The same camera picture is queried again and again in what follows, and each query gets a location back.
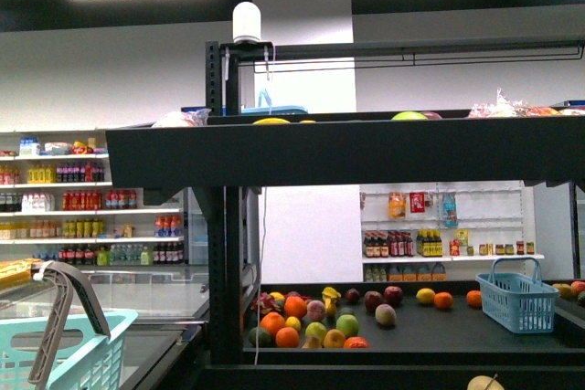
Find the basket handle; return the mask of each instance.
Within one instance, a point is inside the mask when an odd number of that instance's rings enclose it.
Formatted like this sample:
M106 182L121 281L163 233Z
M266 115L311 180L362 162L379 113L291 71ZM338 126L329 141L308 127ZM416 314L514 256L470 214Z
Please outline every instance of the basket handle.
M494 283L495 277L495 266L502 262L503 260L506 261L518 261L518 260L532 260L534 262L534 269L532 270L532 283L537 283L537 280L542 284L542 271L540 269L540 263L537 261L536 258L532 258L530 256L524 256L523 258L498 258L492 263L492 270L490 271L489 282Z

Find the pear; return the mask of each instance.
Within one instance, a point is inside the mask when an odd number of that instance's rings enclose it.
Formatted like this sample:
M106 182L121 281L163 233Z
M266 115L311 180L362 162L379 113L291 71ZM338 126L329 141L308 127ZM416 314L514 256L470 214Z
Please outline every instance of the pear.
M303 344L303 349L320 349L321 342L316 335L309 335Z
M505 390L500 383L492 381L491 376L479 375L472 379L467 385L467 390Z

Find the blue shopping basket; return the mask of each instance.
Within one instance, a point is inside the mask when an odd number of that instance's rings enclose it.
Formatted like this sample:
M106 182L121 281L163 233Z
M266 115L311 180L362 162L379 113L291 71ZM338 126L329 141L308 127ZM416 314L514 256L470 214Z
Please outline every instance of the blue shopping basket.
M532 260L532 277L518 273L495 273L495 266L506 260L499 258L488 274L478 274L484 313L513 333L552 332L555 322L555 298L558 290L542 282L540 264Z

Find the green apple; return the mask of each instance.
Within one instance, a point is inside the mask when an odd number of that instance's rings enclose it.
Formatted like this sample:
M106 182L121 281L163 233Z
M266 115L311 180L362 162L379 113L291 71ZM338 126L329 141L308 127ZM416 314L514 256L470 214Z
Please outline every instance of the green apple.
M429 119L417 111L402 111L392 118L393 121L416 121Z
M351 314L344 314L337 319L336 329L343 332L346 338L355 337L359 332L357 318Z

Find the shopping basket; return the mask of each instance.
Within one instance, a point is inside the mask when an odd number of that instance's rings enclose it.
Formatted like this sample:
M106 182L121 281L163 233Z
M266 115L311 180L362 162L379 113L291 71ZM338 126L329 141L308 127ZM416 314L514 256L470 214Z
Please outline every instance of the shopping basket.
M124 335L138 313L104 313L88 278L68 264L31 271L34 280L53 282L56 299L48 317L0 321L0 390L117 390ZM86 314L69 315L74 290ZM63 333L76 344L60 347Z
M506 260L499 258L492 264L489 274L478 274L482 292L482 308L492 319L513 333L552 332L555 320L557 289L542 282L540 264L532 260L532 278L517 273L495 273L495 266Z
M104 313L111 337L96 335L89 318L71 315L65 331L80 331L82 340L73 347L59 349L45 388L47 390L116 390L120 383L122 354L126 329L136 319L135 311ZM37 351L27 352L12 347L18 335L43 332L47 318L0 321L0 390L35 388L27 379Z

